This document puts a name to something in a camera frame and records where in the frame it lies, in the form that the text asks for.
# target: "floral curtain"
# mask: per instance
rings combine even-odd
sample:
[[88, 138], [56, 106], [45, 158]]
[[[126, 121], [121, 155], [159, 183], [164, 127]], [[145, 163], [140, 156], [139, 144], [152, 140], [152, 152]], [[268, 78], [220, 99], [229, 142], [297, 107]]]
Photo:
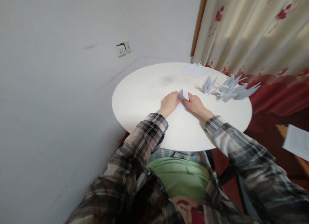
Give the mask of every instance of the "floral curtain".
[[207, 0], [192, 61], [262, 82], [254, 113], [309, 107], [309, 0]]

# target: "person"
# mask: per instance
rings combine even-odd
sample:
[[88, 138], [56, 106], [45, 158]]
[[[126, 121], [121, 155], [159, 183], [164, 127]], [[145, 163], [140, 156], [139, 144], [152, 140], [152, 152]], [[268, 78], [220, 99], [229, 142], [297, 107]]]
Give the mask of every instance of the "person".
[[[177, 96], [168, 94], [161, 109], [137, 125], [68, 223], [260, 223], [228, 199], [205, 152], [159, 147]], [[206, 122], [206, 131], [244, 178], [262, 223], [309, 223], [308, 193], [287, 178], [266, 148], [215, 116], [199, 97], [189, 93], [183, 103]]]

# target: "striped shirt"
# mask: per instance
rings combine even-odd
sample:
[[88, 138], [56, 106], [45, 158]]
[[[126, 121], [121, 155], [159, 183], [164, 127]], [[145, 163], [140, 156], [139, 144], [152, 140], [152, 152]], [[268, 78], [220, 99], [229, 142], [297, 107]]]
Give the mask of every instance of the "striped shirt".
[[[167, 128], [159, 114], [141, 121], [109, 160], [107, 170], [94, 180], [68, 223], [184, 223], [162, 182], [147, 168]], [[264, 223], [309, 223], [308, 193], [288, 179], [265, 147], [220, 116], [211, 118], [205, 129], [244, 178]], [[203, 195], [205, 223], [259, 223], [241, 214], [224, 193], [218, 173], [207, 170], [211, 178]]]

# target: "electrical outlet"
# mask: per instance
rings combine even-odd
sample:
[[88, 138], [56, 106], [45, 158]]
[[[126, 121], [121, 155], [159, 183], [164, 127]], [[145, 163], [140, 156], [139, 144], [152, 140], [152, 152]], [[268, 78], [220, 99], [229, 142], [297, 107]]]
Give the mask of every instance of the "electrical outlet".
[[130, 53], [131, 52], [131, 45], [130, 45], [129, 41], [125, 41], [124, 45], [125, 45], [125, 48], [126, 48], [126, 52]]
[[115, 48], [119, 57], [126, 55], [126, 48], [123, 44], [115, 46]]

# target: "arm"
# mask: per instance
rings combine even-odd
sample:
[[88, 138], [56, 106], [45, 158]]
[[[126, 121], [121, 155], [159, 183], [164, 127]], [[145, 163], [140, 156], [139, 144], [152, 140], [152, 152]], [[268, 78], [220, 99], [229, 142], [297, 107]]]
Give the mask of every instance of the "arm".
[[197, 96], [189, 95], [189, 100], [186, 105], [206, 121], [205, 128], [217, 147], [244, 178], [260, 217], [273, 223], [307, 223], [307, 192], [288, 179], [269, 151], [220, 116], [214, 116]]
[[177, 96], [178, 92], [168, 94], [158, 113], [151, 113], [137, 125], [109, 160], [105, 173], [94, 180], [68, 223], [115, 223], [125, 216], [136, 180], [164, 138], [166, 118], [179, 104]]

